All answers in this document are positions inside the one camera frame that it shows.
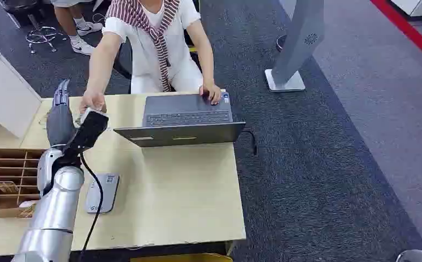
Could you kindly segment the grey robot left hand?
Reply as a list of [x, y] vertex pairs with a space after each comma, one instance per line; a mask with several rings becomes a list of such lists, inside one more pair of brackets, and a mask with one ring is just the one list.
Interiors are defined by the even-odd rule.
[[70, 110], [68, 84], [63, 80], [55, 90], [52, 106], [47, 114], [46, 131], [50, 146], [64, 145], [74, 135], [75, 126]]

